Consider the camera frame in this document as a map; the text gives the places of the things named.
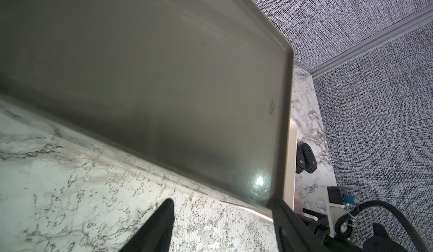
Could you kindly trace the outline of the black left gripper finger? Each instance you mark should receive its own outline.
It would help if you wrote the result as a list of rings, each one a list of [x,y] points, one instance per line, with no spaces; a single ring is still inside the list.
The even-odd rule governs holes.
[[[166,199],[120,252],[168,252],[174,222],[174,201]]]

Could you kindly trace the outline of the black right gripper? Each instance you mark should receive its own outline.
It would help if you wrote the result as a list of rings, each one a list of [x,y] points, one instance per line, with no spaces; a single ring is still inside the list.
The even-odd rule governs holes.
[[[329,252],[318,239],[330,234],[327,215],[303,208],[299,218],[283,199],[275,199],[272,219],[279,252]]]

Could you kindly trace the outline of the three-drawer storage cabinet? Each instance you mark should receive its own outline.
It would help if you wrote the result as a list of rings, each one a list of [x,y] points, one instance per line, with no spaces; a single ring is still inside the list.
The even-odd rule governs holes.
[[[1,95],[249,205],[288,194],[294,50],[253,0],[1,0]]]

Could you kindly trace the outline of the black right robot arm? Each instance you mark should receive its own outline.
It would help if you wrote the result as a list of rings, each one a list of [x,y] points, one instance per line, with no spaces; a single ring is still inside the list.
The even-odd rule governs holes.
[[[307,228],[305,222],[282,199],[274,201],[272,218],[280,252],[405,252],[406,249],[391,239],[387,230],[379,223],[373,224],[373,236],[360,249],[348,240],[355,218],[364,210],[379,207],[389,211],[401,224],[418,252],[428,248],[404,214],[393,205],[379,200],[363,202],[349,213],[337,219],[334,238],[319,240]]]

